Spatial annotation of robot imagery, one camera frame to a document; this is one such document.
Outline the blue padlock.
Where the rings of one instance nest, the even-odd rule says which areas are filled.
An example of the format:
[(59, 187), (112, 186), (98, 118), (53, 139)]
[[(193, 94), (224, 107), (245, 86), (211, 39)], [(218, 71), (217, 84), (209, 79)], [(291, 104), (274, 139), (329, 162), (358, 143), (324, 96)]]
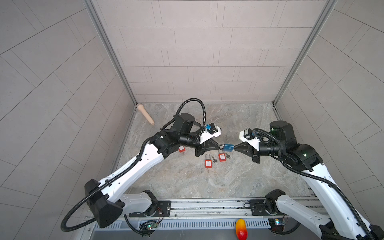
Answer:
[(234, 145), (232, 145), (232, 144), (224, 144), (224, 145), (221, 146), (221, 149), (224, 152), (232, 152), (234, 150)]

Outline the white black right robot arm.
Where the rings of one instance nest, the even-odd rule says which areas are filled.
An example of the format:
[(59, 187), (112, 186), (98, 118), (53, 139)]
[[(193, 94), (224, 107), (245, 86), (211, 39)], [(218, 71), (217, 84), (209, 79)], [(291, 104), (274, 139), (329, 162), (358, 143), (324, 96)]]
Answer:
[(260, 163), (262, 156), (278, 160), (287, 170), (300, 175), (321, 202), (327, 216), (315, 212), (275, 189), (265, 196), (266, 212), (285, 214), (322, 240), (382, 240), (384, 231), (369, 223), (341, 191), (317, 151), (299, 144), (293, 126), (286, 121), (270, 123), (270, 131), (245, 129), (234, 151)]

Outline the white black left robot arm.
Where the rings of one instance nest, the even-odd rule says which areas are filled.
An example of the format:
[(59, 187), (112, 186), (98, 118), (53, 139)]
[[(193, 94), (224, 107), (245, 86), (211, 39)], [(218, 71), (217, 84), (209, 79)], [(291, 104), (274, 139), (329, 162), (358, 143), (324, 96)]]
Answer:
[[(199, 103), (203, 111), (203, 123), (195, 132), (191, 131), (195, 118), (181, 112), (189, 102)], [(221, 129), (215, 124), (207, 125), (206, 118), (206, 108), (200, 99), (190, 98), (184, 101), (174, 117), (159, 132), (144, 140), (140, 152), (134, 158), (100, 181), (92, 179), (86, 183), (85, 198), (74, 205), (65, 215), (61, 222), (61, 230), (72, 232), (93, 222), (97, 222), (101, 228), (105, 228), (115, 222), (123, 213), (127, 213), (129, 205), (133, 202), (139, 203), (139, 206), (134, 207), (134, 212), (148, 214), (153, 212), (156, 209), (157, 201), (150, 191), (136, 195), (131, 201), (122, 201), (122, 195), (146, 171), (178, 151), (181, 146), (193, 148), (196, 157), (202, 156), (205, 152), (220, 149), (219, 144), (213, 138), (220, 135)], [(89, 206), (94, 217), (76, 226), (67, 226), (70, 217), (83, 204)]]

